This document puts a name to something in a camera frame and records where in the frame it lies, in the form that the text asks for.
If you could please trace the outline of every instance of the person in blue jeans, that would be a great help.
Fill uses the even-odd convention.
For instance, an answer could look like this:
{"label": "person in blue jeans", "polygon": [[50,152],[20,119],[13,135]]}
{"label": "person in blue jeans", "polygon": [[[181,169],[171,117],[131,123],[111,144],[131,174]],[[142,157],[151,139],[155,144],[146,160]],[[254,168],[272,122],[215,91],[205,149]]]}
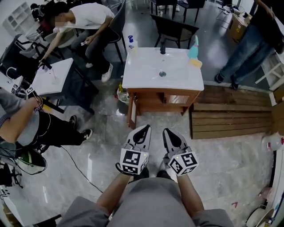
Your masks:
{"label": "person in blue jeans", "polygon": [[282,53],[282,34],[275,21],[275,16],[284,22],[284,2],[281,0],[255,0],[258,9],[252,17],[250,25],[238,43],[227,64],[215,76],[221,83],[231,77],[232,88],[237,90],[239,83],[255,72],[262,62],[275,51]]}

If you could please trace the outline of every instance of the wooden platform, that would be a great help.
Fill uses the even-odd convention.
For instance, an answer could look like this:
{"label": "wooden platform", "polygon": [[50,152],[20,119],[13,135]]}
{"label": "wooden platform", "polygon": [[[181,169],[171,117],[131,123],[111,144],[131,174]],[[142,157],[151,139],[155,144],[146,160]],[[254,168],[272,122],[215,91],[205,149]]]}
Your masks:
{"label": "wooden platform", "polygon": [[233,137],[270,131],[269,95],[205,86],[190,108],[193,139]]}

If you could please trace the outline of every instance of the gray t-shirt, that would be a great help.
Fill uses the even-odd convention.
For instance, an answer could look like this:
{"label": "gray t-shirt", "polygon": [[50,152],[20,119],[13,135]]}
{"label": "gray t-shirt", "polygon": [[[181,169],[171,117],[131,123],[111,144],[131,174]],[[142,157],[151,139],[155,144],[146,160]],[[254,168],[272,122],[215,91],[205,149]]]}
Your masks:
{"label": "gray t-shirt", "polygon": [[233,227],[224,210],[205,210],[192,219],[181,201],[178,184],[146,178],[127,186],[113,218],[105,208],[77,197],[57,227]]}
{"label": "gray t-shirt", "polygon": [[[25,100],[8,93],[3,88],[0,88],[0,128],[7,119],[9,119],[24,105],[24,103]],[[39,113],[34,112],[17,141],[22,146],[29,145],[33,141],[38,128]]]}

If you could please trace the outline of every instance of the white t-shirt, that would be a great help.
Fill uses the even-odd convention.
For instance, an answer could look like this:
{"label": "white t-shirt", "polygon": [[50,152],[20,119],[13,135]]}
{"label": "white t-shirt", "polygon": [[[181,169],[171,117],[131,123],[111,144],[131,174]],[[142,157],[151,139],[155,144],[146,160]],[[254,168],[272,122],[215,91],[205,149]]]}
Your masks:
{"label": "white t-shirt", "polygon": [[67,22],[63,27],[59,27],[59,32],[64,32],[68,28],[99,29],[107,16],[114,18],[113,12],[108,7],[98,3],[78,5],[70,10],[76,18],[76,23]]}

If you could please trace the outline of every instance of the sink drain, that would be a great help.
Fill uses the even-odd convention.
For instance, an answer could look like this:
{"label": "sink drain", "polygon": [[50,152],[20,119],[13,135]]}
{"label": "sink drain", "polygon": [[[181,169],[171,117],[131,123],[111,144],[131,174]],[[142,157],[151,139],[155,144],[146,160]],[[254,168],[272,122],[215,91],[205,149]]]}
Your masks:
{"label": "sink drain", "polygon": [[167,73],[165,73],[164,71],[161,71],[161,72],[159,73],[159,75],[160,75],[160,77],[165,77],[165,76],[167,75]]}

